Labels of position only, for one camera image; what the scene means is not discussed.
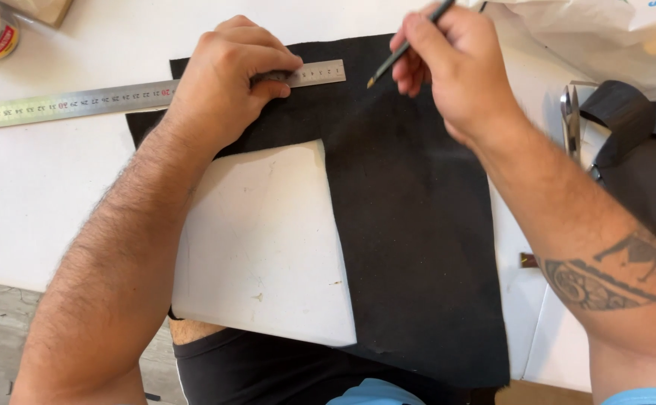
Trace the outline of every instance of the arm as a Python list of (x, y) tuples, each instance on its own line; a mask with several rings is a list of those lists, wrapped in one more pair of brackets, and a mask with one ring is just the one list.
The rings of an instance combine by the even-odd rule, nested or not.
[(453, 7), (436, 27), (411, 14), (392, 48), (406, 37), (399, 90), (430, 81), (450, 134), (480, 159), (588, 333), (594, 401), (656, 387), (656, 238), (525, 117), (490, 20)]
[(170, 306), (179, 236), (217, 152), (302, 61), (242, 16), (200, 38), (174, 101), (65, 254), (35, 314), (12, 404), (145, 403), (138, 359)]

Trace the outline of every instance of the pencil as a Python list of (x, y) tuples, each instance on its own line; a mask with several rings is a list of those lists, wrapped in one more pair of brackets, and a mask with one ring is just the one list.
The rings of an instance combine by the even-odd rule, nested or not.
[[(443, 14), (445, 14), (446, 11), (448, 11), (450, 6), (452, 6), (454, 2), (455, 2), (455, 0), (445, 0), (445, 1), (443, 1), (443, 4), (441, 4), (438, 7), (438, 9), (436, 9), (433, 12), (433, 14), (430, 14), (430, 16), (428, 18), (433, 23), (437, 22), (438, 19), (440, 17), (442, 17)], [(401, 46), (395, 52), (393, 52), (393, 55), (391, 55), (390, 58), (388, 58), (386, 60), (386, 62), (384, 62), (382, 65), (380, 65), (380, 68), (377, 69), (377, 71), (375, 72), (373, 77), (370, 78), (370, 80), (368, 81), (368, 88), (373, 87), (373, 84), (376, 83), (377, 79), (379, 79), (383, 74), (385, 74), (387, 69), (390, 69), (390, 67), (395, 62), (397, 62), (398, 59), (400, 59), (401, 56), (403, 56), (403, 54), (405, 53), (405, 51), (407, 51), (408, 48), (410, 48), (410, 47), (411, 47), (411, 44), (409, 44), (408, 41), (404, 41), (401, 44)]]

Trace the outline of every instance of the hairy forearm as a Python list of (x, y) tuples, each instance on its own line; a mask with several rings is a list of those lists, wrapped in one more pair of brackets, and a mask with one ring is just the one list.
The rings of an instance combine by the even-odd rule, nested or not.
[(477, 154), (591, 339), (656, 355), (656, 238), (528, 124)]
[(212, 159), (176, 139), (165, 127), (150, 134), (71, 244), (19, 382), (91, 391), (137, 365), (170, 306), (179, 235)]

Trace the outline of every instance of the tattoo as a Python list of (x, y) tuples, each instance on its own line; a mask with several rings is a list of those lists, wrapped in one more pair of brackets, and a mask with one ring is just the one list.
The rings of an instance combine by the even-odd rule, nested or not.
[(539, 259), (565, 303), (590, 311), (612, 311), (656, 303), (656, 237), (640, 230), (593, 257)]

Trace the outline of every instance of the hand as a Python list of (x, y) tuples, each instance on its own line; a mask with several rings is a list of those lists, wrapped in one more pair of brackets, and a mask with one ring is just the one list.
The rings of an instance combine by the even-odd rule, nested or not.
[(437, 24), (426, 15), (438, 3), (405, 17), (390, 42), (395, 51), (407, 38), (411, 49), (393, 68), (398, 91), (415, 97), (423, 82), (448, 132), (475, 149), (497, 139), (507, 125), (530, 125), (508, 83), (495, 27), (487, 17), (451, 7)]
[(270, 32), (235, 16), (200, 37), (161, 122), (167, 130), (160, 132), (214, 155), (235, 142), (270, 100), (290, 95), (287, 84), (270, 80), (251, 88), (250, 78), (302, 65)]

